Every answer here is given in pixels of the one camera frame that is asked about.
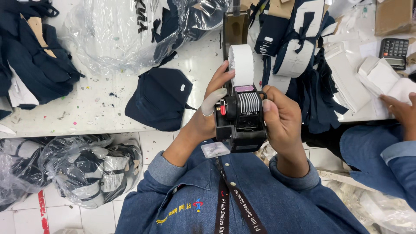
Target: calculator keypad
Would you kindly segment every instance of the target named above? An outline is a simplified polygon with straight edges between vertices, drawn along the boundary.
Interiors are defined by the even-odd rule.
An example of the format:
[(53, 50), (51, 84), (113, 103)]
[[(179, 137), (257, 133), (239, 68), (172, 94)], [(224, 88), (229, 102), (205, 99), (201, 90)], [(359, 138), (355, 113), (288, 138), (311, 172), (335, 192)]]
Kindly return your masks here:
[(383, 56), (400, 56), (406, 58), (408, 46), (409, 42), (407, 41), (387, 40), (384, 44)]

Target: lanyard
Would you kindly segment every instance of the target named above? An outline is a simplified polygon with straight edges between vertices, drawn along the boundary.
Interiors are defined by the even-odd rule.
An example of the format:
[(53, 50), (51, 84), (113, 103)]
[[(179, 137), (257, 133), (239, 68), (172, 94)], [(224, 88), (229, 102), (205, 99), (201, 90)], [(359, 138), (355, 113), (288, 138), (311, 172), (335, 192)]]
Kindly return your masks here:
[(267, 234), (266, 228), (264, 228), (253, 207), (251, 207), (247, 198), (237, 187), (232, 186), (227, 181), (224, 168), (222, 166), (221, 158), (216, 159), (217, 168), (220, 171), (220, 181), (218, 184), (218, 204), (217, 214), (215, 217), (215, 234), (228, 234), (228, 228), (230, 223), (230, 193), (234, 197), (234, 200), (238, 206), (238, 209), (243, 216), (243, 219), (248, 225), (252, 234)]

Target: calculator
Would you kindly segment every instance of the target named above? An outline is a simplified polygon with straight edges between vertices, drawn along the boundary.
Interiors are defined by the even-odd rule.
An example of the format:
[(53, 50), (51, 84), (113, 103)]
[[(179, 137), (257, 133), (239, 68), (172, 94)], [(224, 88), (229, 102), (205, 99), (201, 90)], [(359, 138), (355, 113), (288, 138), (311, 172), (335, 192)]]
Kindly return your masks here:
[(385, 38), (381, 41), (379, 58), (385, 58), (394, 70), (406, 70), (409, 40)]

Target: white label roll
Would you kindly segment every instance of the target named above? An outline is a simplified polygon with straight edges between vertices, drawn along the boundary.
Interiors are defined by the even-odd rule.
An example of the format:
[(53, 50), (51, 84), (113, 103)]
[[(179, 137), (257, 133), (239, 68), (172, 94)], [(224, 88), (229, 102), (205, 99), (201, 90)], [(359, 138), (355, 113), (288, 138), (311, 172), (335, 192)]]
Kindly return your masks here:
[(235, 69), (231, 80), (233, 87), (252, 85), (254, 80), (254, 62), (251, 47), (247, 44), (232, 45), (228, 51), (228, 68)]

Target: denim shirt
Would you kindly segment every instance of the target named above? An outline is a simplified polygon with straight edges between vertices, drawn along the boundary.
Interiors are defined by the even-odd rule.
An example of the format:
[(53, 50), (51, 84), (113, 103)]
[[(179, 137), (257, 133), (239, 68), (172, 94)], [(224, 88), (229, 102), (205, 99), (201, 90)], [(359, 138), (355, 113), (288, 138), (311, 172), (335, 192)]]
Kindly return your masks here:
[(341, 155), (354, 180), (394, 197), (416, 211), (416, 141), (403, 141), (402, 127), (355, 126), (341, 137)]
[[(214, 233), (219, 171), (201, 143), (183, 167), (170, 164), (160, 152), (150, 163), (137, 192), (123, 203), (116, 234)], [(268, 168), (252, 153), (221, 156), (227, 180), (246, 196), (268, 233), (368, 233), (337, 195), (321, 185), (316, 169), (289, 178)], [(229, 233), (250, 233), (230, 196)]]

